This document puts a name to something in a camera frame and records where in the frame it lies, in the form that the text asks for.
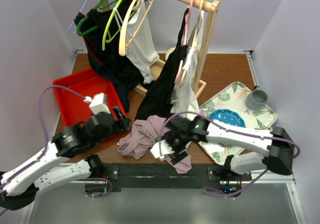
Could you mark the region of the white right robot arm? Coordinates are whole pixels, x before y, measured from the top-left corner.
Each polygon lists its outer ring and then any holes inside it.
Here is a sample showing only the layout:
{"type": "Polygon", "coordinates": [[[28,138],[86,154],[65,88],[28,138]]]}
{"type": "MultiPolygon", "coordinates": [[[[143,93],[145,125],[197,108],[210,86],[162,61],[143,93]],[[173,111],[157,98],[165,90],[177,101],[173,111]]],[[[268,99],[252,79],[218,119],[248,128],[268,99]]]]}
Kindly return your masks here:
{"type": "Polygon", "coordinates": [[[166,160],[178,174],[186,174],[192,168],[187,152],[189,144],[218,142],[250,151],[226,158],[218,175],[230,181],[262,169],[289,176],[293,160],[300,152],[283,128],[255,130],[212,120],[199,113],[190,119],[182,112],[167,119],[152,115],[147,120],[136,120],[131,132],[118,142],[118,152],[138,160],[150,151],[155,159],[166,160]]]}

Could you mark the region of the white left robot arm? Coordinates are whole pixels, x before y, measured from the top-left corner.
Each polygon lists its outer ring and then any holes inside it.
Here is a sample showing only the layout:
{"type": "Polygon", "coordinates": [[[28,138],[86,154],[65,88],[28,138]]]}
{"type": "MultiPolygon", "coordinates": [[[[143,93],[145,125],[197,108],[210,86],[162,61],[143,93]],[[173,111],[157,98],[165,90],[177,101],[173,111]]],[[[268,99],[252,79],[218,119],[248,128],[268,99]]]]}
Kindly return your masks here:
{"type": "Polygon", "coordinates": [[[16,169],[0,176],[0,206],[15,211],[31,204],[36,196],[77,180],[102,180],[105,173],[98,155],[65,168],[59,164],[97,147],[104,140],[129,130],[131,120],[116,106],[112,112],[92,114],[87,121],[64,127],[48,145],[16,169]]]}

